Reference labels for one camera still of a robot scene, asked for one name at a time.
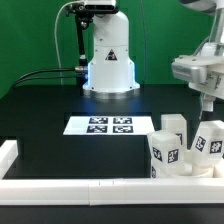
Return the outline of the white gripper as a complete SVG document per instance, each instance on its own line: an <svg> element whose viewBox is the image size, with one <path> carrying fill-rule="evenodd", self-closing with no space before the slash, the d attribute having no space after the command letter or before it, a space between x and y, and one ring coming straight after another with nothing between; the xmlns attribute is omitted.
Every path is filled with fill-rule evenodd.
<svg viewBox="0 0 224 224"><path fill-rule="evenodd" d="M204 83L190 83L189 87L202 92L200 95L200 120L212 120L215 97L224 100L224 64L209 66L206 81Z"/></svg>

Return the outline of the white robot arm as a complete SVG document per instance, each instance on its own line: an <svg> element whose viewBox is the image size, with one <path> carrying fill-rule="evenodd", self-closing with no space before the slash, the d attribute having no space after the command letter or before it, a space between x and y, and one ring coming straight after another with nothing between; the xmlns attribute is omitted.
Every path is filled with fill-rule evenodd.
<svg viewBox="0 0 224 224"><path fill-rule="evenodd" d="M224 0L179 1L187 8L215 16L208 39L193 54L180 55L171 64L175 78L201 93L200 119L206 121L214 113L214 100L224 99ZM106 97L138 90L129 57L129 21L116 0L84 0L84 11L94 24L94 54L88 63L84 91Z"/></svg>

